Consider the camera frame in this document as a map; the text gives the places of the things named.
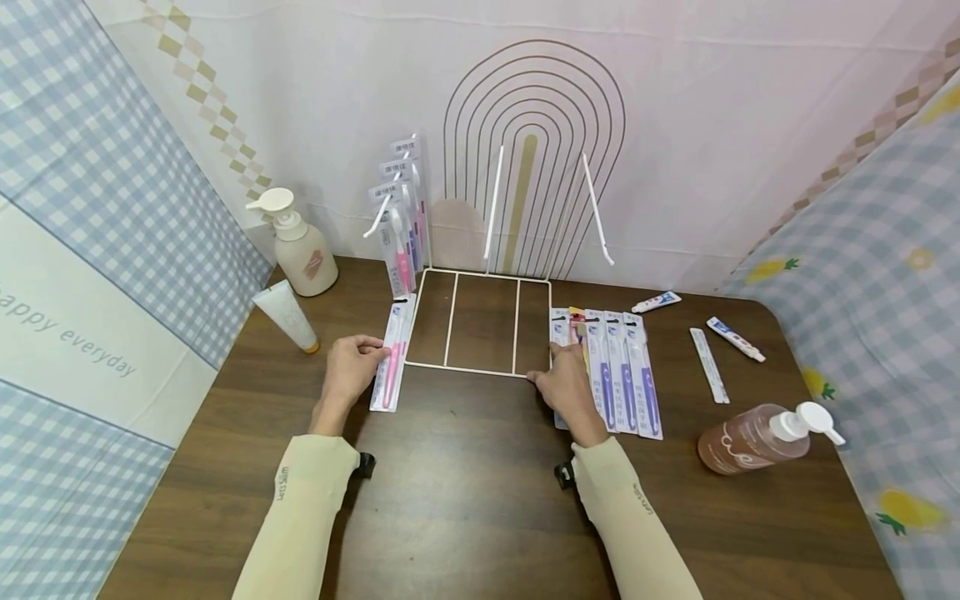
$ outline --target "left hand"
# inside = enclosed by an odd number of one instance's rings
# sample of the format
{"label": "left hand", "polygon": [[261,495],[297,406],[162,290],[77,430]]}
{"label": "left hand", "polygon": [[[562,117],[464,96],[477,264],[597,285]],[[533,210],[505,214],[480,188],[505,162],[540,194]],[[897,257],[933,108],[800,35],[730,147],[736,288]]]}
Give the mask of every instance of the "left hand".
{"label": "left hand", "polygon": [[390,349],[384,348],[383,340],[369,335],[352,335],[334,342],[326,356],[324,389],[314,406],[309,433],[343,435],[350,409],[388,356]]}

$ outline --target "arm sleeve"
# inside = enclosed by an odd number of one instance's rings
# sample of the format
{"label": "arm sleeve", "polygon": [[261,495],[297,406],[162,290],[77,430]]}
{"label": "arm sleeve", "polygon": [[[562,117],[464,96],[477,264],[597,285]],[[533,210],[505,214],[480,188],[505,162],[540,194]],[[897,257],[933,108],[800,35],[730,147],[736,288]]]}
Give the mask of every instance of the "arm sleeve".
{"label": "arm sleeve", "polygon": [[317,600],[326,550],[350,474],[360,454],[343,438],[298,436],[290,441],[274,479],[274,503],[233,600]]}
{"label": "arm sleeve", "polygon": [[591,448],[574,444],[573,452],[577,491],[607,549],[620,597],[701,600],[617,440]]}

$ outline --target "sleeve cuff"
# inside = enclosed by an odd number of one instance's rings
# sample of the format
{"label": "sleeve cuff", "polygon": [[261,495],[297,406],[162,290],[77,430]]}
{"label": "sleeve cuff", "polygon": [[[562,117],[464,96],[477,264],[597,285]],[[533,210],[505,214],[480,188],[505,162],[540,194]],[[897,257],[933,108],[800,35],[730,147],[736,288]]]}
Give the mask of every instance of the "sleeve cuff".
{"label": "sleeve cuff", "polygon": [[614,437],[590,448],[578,444],[571,447],[578,487],[582,481],[589,481],[595,490],[631,489],[639,483],[634,466]]}
{"label": "sleeve cuff", "polygon": [[346,484],[353,470],[360,466],[360,453],[343,438],[305,435],[290,441],[277,470],[277,480],[284,475],[294,481],[328,481]]}

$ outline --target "wrist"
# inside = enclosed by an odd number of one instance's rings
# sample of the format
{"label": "wrist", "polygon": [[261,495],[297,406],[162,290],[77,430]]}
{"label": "wrist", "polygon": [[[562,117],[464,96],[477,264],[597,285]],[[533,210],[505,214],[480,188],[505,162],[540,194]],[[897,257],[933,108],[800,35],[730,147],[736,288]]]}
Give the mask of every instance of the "wrist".
{"label": "wrist", "polygon": [[341,437],[344,434],[350,407],[355,401],[341,396],[321,397],[313,409],[313,419],[310,421],[308,433],[331,438]]}
{"label": "wrist", "polygon": [[592,406],[583,411],[581,414],[576,415],[571,420],[564,420],[566,421],[567,426],[570,427],[570,436],[580,447],[594,447],[595,445],[602,444],[610,438],[610,433],[607,431],[607,425],[603,422],[603,419],[600,418],[600,415],[597,414]]}

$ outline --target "bottle cap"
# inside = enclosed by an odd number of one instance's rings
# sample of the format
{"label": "bottle cap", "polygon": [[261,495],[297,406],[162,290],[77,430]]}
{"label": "bottle cap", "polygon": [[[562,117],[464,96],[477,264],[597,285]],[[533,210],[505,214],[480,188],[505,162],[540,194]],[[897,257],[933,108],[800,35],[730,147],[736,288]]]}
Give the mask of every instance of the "bottle cap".
{"label": "bottle cap", "polygon": [[770,419],[773,434],[784,442],[796,442],[805,438],[811,431],[825,434],[834,444],[847,441],[833,428],[833,417],[827,409],[816,402],[801,402],[797,411],[784,411]]}
{"label": "bottle cap", "polygon": [[294,193],[285,187],[272,187],[260,194],[247,208],[259,208],[267,214],[282,212],[294,204]]}
{"label": "bottle cap", "polygon": [[248,203],[247,208],[262,210],[273,222],[276,236],[281,240],[293,241],[306,233],[303,219],[294,210],[294,193],[285,187],[272,187],[260,194],[256,201]]}

